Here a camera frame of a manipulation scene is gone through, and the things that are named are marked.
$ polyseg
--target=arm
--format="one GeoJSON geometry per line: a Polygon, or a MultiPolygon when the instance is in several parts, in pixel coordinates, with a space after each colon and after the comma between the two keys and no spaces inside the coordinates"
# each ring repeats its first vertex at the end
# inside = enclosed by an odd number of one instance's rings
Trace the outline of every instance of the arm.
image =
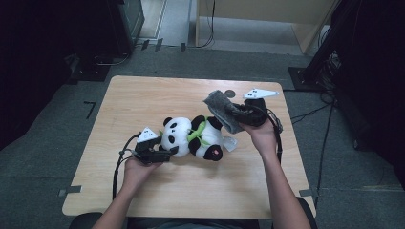
{"type": "Polygon", "coordinates": [[[152,171],[160,165],[161,163],[155,163],[149,167],[145,167],[140,165],[134,158],[129,158],[125,162],[124,181],[121,189],[93,228],[121,228],[136,191],[152,171]]]}
{"type": "Polygon", "coordinates": [[[274,228],[310,228],[309,221],[288,184],[276,156],[276,138],[271,122],[260,127],[240,124],[251,136],[265,165],[268,196],[274,228]]]}

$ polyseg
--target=person's left hand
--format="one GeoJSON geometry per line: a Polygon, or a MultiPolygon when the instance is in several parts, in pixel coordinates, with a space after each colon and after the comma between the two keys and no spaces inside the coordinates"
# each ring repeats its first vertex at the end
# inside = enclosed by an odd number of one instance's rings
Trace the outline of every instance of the person's left hand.
{"type": "Polygon", "coordinates": [[[161,166],[162,163],[153,163],[150,166],[141,165],[135,158],[130,157],[125,162],[124,181],[121,190],[134,195],[138,187],[149,178],[152,171],[161,166]]]}

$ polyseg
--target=hand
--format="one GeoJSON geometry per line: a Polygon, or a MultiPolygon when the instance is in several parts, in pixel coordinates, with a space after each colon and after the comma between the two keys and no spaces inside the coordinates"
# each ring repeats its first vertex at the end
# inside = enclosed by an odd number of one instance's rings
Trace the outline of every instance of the hand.
{"type": "Polygon", "coordinates": [[[260,127],[248,126],[243,123],[239,123],[239,125],[250,134],[253,145],[261,156],[269,153],[275,154],[277,141],[270,120],[266,120],[260,127]]]}
{"type": "Polygon", "coordinates": [[[150,166],[141,165],[135,158],[130,157],[125,162],[124,181],[121,190],[134,195],[138,187],[149,178],[150,174],[162,163],[153,163],[150,166]]]}

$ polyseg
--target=panda face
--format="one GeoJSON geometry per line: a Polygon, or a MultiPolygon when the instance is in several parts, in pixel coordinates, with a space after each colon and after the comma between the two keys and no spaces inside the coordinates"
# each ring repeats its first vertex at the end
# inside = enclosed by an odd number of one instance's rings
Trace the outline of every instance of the panda face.
{"type": "Polygon", "coordinates": [[[188,133],[191,130],[191,121],[186,117],[175,117],[164,125],[160,145],[165,150],[179,146],[176,157],[185,156],[189,153],[188,133]]]}

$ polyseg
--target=white tag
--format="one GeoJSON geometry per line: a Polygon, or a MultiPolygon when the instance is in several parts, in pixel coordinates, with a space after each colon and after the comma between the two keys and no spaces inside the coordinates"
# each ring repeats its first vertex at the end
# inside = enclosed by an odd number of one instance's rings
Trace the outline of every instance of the white tag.
{"type": "Polygon", "coordinates": [[[158,137],[158,135],[156,135],[151,129],[149,129],[148,127],[145,127],[145,129],[143,129],[143,131],[142,131],[142,134],[140,134],[140,136],[138,137],[137,143],[155,139],[157,137],[158,137]]]}
{"type": "Polygon", "coordinates": [[[263,98],[267,96],[274,96],[279,94],[279,92],[274,92],[274,91],[267,91],[267,90],[262,90],[262,89],[253,89],[249,91],[248,93],[244,94],[244,98],[247,99],[256,99],[256,98],[263,98]]]}
{"type": "Polygon", "coordinates": [[[228,152],[232,152],[238,145],[238,140],[230,136],[224,136],[223,144],[228,152]]]}

